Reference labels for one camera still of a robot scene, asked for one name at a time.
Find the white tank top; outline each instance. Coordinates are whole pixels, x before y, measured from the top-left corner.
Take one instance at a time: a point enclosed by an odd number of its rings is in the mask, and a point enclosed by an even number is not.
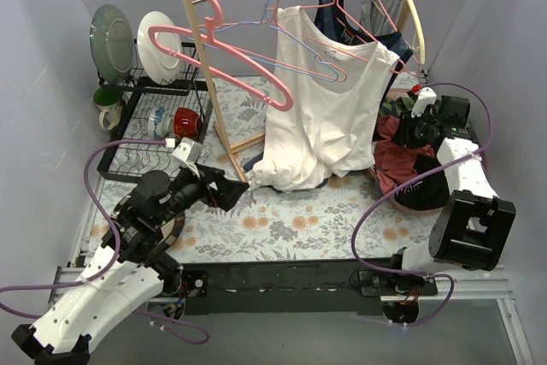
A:
[[[247,173],[250,188],[272,185],[281,191],[315,188],[335,173],[374,163],[371,143],[380,100],[391,78],[397,54],[380,43],[348,46],[323,35],[303,9],[278,10],[279,25],[348,74],[344,82],[328,82],[275,68],[275,75],[291,89],[294,106],[286,112],[268,106],[263,159]],[[308,36],[332,47],[318,44]],[[349,56],[334,48],[368,59]],[[331,70],[290,36],[278,35],[277,60],[332,77]],[[269,95],[283,96],[274,87]]]

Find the green plate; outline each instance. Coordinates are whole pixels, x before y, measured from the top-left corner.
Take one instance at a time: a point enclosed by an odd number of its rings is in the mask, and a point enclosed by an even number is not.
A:
[[[89,31],[91,55],[101,77],[118,84],[129,75],[135,57],[133,30],[121,10],[111,4],[93,15]]]

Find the red mug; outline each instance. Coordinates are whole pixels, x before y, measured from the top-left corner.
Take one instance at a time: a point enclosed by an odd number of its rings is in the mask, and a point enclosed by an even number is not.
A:
[[[202,119],[194,110],[179,107],[174,115],[174,133],[179,138],[197,138],[202,128]]]

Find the leaf pattern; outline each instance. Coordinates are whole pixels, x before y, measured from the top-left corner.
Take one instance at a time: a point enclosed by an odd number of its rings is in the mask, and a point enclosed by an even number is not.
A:
[[[267,87],[262,78],[249,77],[244,81]],[[264,130],[263,101],[223,80],[216,79],[215,83],[233,141]],[[415,79],[400,74],[394,87],[414,83]],[[236,180],[235,169],[212,127],[214,119],[215,115],[209,122],[199,162],[223,168],[227,178]],[[238,153],[238,160],[244,164],[262,150],[263,144],[256,144]],[[105,181],[101,203],[111,212],[132,188],[131,184]],[[329,180],[329,184],[315,190],[287,194],[262,187],[246,192],[228,212],[195,203],[186,211],[185,229],[169,254],[182,263],[352,258],[353,229],[378,198],[379,188],[364,171]],[[426,242],[436,219],[436,215],[406,215],[383,204],[363,224],[356,247],[361,256],[390,256],[404,246]],[[105,224],[97,213],[93,226]],[[100,240],[101,235],[88,236],[82,244],[88,256],[92,256]]]

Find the white mug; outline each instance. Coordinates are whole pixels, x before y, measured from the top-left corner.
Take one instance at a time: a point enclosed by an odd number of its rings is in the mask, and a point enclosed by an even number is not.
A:
[[[123,104],[117,91],[98,89],[93,97],[97,108],[101,112],[99,115],[99,126],[104,131],[113,130],[121,118]]]

